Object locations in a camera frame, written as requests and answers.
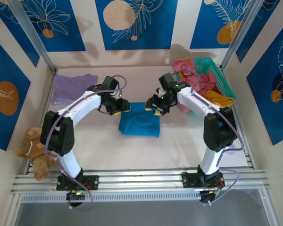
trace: blue cloth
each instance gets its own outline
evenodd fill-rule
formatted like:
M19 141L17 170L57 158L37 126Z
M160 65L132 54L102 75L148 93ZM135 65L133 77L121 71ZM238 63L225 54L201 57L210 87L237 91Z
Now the blue cloth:
M153 111L146 111L145 104L130 103L131 110L122 112L118 127L122 134L159 137L159 116Z

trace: metal grate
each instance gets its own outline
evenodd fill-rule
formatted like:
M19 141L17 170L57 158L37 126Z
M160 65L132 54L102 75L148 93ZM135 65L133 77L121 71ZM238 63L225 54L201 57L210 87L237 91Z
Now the metal grate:
M197 191L170 192L113 192L92 194L93 202L138 202L138 201L175 201L199 200ZM90 196L82 196L76 202L90 202ZM24 194L21 203L66 202L66 194Z

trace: teddy bear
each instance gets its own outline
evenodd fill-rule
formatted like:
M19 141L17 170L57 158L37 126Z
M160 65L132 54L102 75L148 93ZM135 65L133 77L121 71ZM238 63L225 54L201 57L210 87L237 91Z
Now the teddy bear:
M37 180L44 180L48 177L49 166L58 166L58 162L53 157L45 155L45 146L40 142L41 132L40 127L28 129L24 136L25 147L16 150L16 156L29 158L34 167L34 178Z

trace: teal basket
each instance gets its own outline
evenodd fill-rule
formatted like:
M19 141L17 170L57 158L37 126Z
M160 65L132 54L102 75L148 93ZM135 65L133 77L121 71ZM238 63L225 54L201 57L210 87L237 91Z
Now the teal basket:
M217 88L225 97L231 97L234 100L236 100L236 96L233 93L230 86L227 84L224 76L221 74L219 69L217 68L214 61L210 58L204 58L204 59L197 59L195 60L196 64L196 73L198 74L205 74L206 72L212 72L217 80Z

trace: purple cloth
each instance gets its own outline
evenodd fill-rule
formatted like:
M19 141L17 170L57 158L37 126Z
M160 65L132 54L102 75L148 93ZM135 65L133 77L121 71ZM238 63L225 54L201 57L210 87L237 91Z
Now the purple cloth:
M69 105L84 94L86 89L98 82L96 75L83 75L76 77L65 77L56 74L54 81L52 105Z

